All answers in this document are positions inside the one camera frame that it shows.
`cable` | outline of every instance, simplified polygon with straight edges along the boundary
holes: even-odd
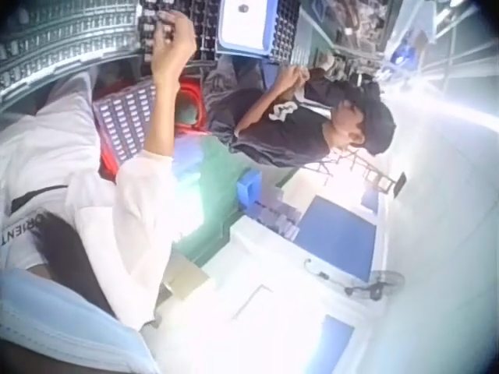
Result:
[[[312,259],[306,259],[304,262],[303,262],[303,267],[305,268],[305,270],[314,275],[315,277],[318,277],[320,279],[324,279],[325,281],[328,281],[329,283],[332,283],[332,284],[336,284],[338,285],[339,287],[345,289],[347,288],[343,283],[341,282],[338,282],[336,280],[332,280],[331,279],[331,276],[327,273],[325,273],[324,271],[320,271],[319,273],[316,273],[316,272],[313,272],[310,268],[309,268],[309,263],[312,262]]]

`white logo on shirt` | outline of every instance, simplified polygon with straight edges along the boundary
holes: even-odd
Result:
[[[25,232],[33,230],[37,223],[39,223],[42,219],[43,214],[38,213],[35,216],[24,217],[16,224],[2,230],[2,244],[0,247],[8,244],[11,240],[14,240]]]
[[[288,101],[282,104],[274,105],[274,113],[270,113],[268,118],[272,121],[284,122],[286,117],[298,109],[298,105],[294,101]]]

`green object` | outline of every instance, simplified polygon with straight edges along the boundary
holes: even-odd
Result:
[[[179,92],[175,100],[175,123],[195,125],[199,118],[197,103],[188,94]]]

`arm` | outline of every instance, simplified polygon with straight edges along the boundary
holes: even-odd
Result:
[[[242,130],[248,129],[253,123],[261,120],[265,111],[274,103],[280,94],[281,92],[276,90],[274,86],[264,93],[264,95],[262,95],[262,97],[258,99],[241,118],[241,121],[239,121],[235,127],[235,134],[238,135]]]
[[[179,82],[172,79],[170,84],[156,85],[156,100],[149,132],[143,148],[161,156],[173,156],[175,139],[175,98],[179,91]]]
[[[274,85],[264,93],[264,95],[253,104],[247,113],[241,118],[241,121],[235,127],[234,133],[239,136],[242,130],[248,129],[253,123],[261,120],[265,111],[277,99],[291,100],[295,92],[295,88],[305,83],[308,79],[308,72],[298,66],[289,66],[283,68],[274,82]]]
[[[76,213],[78,232],[106,299],[119,320],[136,330],[154,319],[172,253],[175,95],[183,67],[196,50],[192,22],[177,12],[164,17],[175,25],[175,35],[165,42],[164,25],[157,25],[152,61],[156,103],[144,148],[120,167],[113,190],[99,188],[93,194],[104,203],[88,203]],[[83,183],[73,185],[96,189]]]

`hand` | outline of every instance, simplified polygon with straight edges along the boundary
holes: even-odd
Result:
[[[298,66],[283,67],[279,72],[278,78],[275,80],[272,88],[276,90],[278,94],[283,94],[299,82],[301,75],[302,71]]]
[[[307,80],[310,79],[310,72],[307,68],[299,68],[299,76],[295,83],[295,88],[305,86]]]
[[[151,69],[156,85],[178,84],[186,63],[197,49],[192,21],[181,12],[158,12]]]

